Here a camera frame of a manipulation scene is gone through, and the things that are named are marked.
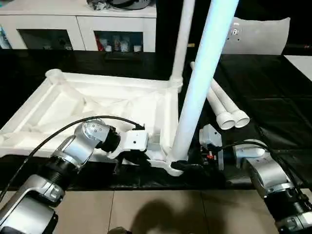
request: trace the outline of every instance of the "white pole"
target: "white pole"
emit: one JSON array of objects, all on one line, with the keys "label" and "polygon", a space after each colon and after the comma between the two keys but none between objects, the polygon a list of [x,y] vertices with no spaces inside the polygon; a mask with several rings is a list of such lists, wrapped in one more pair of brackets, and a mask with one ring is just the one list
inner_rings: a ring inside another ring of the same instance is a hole
[{"label": "white pole", "polygon": [[184,100],[169,160],[187,160],[188,150],[214,77],[239,0],[212,0],[201,37],[195,69]]},{"label": "white pole", "polygon": [[172,68],[172,74],[170,76],[170,85],[174,87],[181,87],[183,84],[182,73],[184,69],[187,45],[189,43],[194,6],[195,0],[183,1],[180,28],[175,48],[174,66]]}]

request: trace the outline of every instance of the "shelf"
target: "shelf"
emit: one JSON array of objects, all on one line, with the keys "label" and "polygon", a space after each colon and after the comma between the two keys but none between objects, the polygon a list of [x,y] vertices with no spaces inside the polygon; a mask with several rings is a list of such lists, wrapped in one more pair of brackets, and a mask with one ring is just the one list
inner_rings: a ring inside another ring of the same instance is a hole
[{"label": "shelf", "polygon": [[0,8],[0,15],[66,15],[156,18],[156,4],[141,10],[94,11],[86,0],[14,0]]}]

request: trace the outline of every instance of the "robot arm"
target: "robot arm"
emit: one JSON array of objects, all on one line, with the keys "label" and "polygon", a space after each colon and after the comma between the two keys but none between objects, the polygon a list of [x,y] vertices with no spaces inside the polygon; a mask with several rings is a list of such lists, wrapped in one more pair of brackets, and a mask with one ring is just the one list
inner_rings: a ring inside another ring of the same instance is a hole
[{"label": "robot arm", "polygon": [[81,123],[35,175],[31,175],[0,210],[0,234],[50,234],[58,206],[70,183],[89,160],[95,148],[117,157],[131,149],[145,150],[147,132],[131,130],[120,135],[100,120]]},{"label": "robot arm", "polygon": [[269,152],[265,151],[261,157],[244,158],[243,168],[248,171],[280,233],[312,232],[312,205],[308,197],[295,188]]},{"label": "robot arm", "polygon": [[[214,161],[223,165],[221,135],[206,125],[199,132],[199,142],[207,152],[214,151]],[[236,167],[248,172],[254,187],[275,219],[280,233],[312,233],[312,204],[293,184],[283,168],[272,158],[265,144],[249,139],[234,145]]]}]

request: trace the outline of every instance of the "white cabinet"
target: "white cabinet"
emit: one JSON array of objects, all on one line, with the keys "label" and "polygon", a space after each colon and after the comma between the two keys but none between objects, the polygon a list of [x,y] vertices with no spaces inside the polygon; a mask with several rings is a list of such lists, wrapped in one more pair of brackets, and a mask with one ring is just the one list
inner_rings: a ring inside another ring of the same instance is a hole
[{"label": "white cabinet", "polygon": [[0,24],[13,49],[50,49],[63,45],[85,50],[75,16],[2,15]]},{"label": "white cabinet", "polygon": [[94,11],[86,0],[15,0],[0,8],[0,25],[13,49],[96,51],[109,44],[118,51],[123,43],[130,52],[155,51],[155,5]]},{"label": "white cabinet", "polygon": [[77,19],[86,50],[98,50],[97,41],[103,40],[114,50],[116,40],[127,38],[129,51],[134,46],[142,46],[144,52],[155,51],[156,19],[84,16]]}]

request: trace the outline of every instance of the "white connector fitting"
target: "white connector fitting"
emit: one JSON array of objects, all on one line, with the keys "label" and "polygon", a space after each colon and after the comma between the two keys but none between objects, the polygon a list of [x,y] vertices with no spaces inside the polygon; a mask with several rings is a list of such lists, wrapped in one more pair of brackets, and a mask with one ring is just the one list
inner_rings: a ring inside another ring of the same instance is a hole
[{"label": "white connector fitting", "polygon": [[[194,69],[194,64],[194,62],[191,62],[192,69]],[[216,122],[222,130],[228,130],[235,126],[234,117],[226,111],[212,88],[208,91],[207,100],[216,116]]]},{"label": "white connector fitting", "polygon": [[211,82],[211,88],[222,102],[225,109],[233,115],[235,120],[235,127],[242,128],[246,126],[250,121],[248,115],[238,108],[238,106],[232,101],[232,99],[214,79]]}]

